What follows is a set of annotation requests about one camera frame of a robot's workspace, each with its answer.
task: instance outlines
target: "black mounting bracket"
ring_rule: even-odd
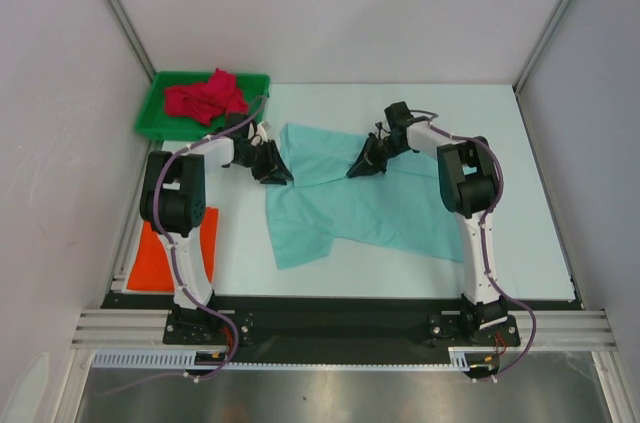
[[[207,304],[213,308],[214,298]],[[238,345],[251,344],[253,315],[247,311],[227,314],[238,328]],[[185,309],[176,304],[171,305],[164,327],[162,342],[165,345],[216,345],[226,344],[226,337],[221,333],[226,323],[201,309]]]
[[[388,135],[380,137],[383,127],[382,123],[377,123],[378,134],[369,133],[362,151],[347,172],[348,178],[386,173],[390,158],[411,149],[407,140],[407,128],[425,120],[424,117],[415,118],[404,101],[389,105],[385,108],[384,115],[389,125]]]
[[[465,325],[466,334],[472,334],[486,323],[498,321],[509,314],[507,300],[503,296],[491,303],[473,304],[463,294],[460,297],[460,301],[462,302],[462,311],[460,313],[463,316],[462,324]]]
[[[429,316],[429,343],[434,347],[486,346],[493,347],[498,333],[509,347],[520,346],[518,324],[513,315],[506,321],[482,330],[469,330],[463,313],[435,314]]]
[[[229,113],[220,131],[233,128],[246,118],[247,115],[241,113]],[[254,145],[253,138],[260,136],[254,134],[249,138],[250,128],[255,131],[254,121],[227,135],[233,141],[233,163],[251,168],[253,178],[264,185],[286,185],[288,181],[293,181],[293,175],[282,161],[276,142],[267,140]]]

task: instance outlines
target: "white wall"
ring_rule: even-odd
[[[578,284],[637,389],[639,98],[640,0],[577,0],[523,94]]]
[[[46,351],[41,421],[78,313],[106,284],[148,81],[102,0],[0,0],[0,28],[0,415]]]
[[[557,0],[122,0],[157,69],[513,83]]]

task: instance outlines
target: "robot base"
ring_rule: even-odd
[[[213,307],[214,298],[207,304]],[[235,312],[228,316],[237,326],[239,345],[251,343],[251,314]],[[186,309],[175,303],[171,305],[164,327],[162,342],[165,345],[217,345],[225,344],[225,336],[221,333],[226,325],[221,319],[200,309]]]
[[[482,330],[469,330],[462,314],[440,314],[429,317],[430,343],[435,347],[484,346],[495,347],[496,335],[500,333],[508,347],[520,346],[518,324],[513,315],[506,321]]]

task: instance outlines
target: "green plastic tray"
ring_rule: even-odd
[[[136,121],[136,131],[150,140],[196,141],[206,134],[224,125],[224,116],[211,121],[210,126],[203,126],[187,117],[168,116],[164,112],[164,89],[174,85],[191,85],[199,81],[207,81],[212,72],[192,71],[160,71],[156,74],[153,84],[144,99],[142,109]],[[251,73],[236,73],[238,88],[242,90],[247,103],[253,102],[249,113],[258,109],[262,100],[256,96],[269,97],[269,83],[267,75]],[[262,121],[260,112],[256,121]]]

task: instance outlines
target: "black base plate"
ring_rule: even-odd
[[[136,295],[108,293],[103,309],[163,309],[172,303],[170,295]],[[534,310],[579,310],[580,301],[531,301]],[[365,299],[215,296],[216,308],[231,310],[225,314],[238,324],[241,346],[234,357],[237,362],[282,364],[400,365],[446,364],[448,346],[474,346],[462,335],[442,336],[457,329],[460,299]],[[519,308],[509,305],[509,310]],[[253,325],[242,324],[248,317]],[[439,323],[440,338],[433,334],[430,319]],[[174,321],[168,319],[167,325]],[[242,332],[247,326],[248,332]],[[516,339],[500,327],[508,346]],[[189,335],[167,336],[169,344],[193,344]],[[206,345],[224,345],[220,333]],[[492,349],[495,341],[484,344]]]
[[[449,346],[496,346],[496,334],[504,339],[508,347],[520,346],[518,324],[513,315],[507,321],[484,330],[466,332],[460,314],[439,314],[429,317],[431,344],[436,347]]]
[[[207,305],[213,308],[213,299]],[[235,312],[225,315],[238,328],[238,345],[251,344],[252,315],[249,312]],[[164,326],[162,342],[165,345],[225,345],[226,337],[221,333],[224,321],[203,310],[185,310],[171,305]]]

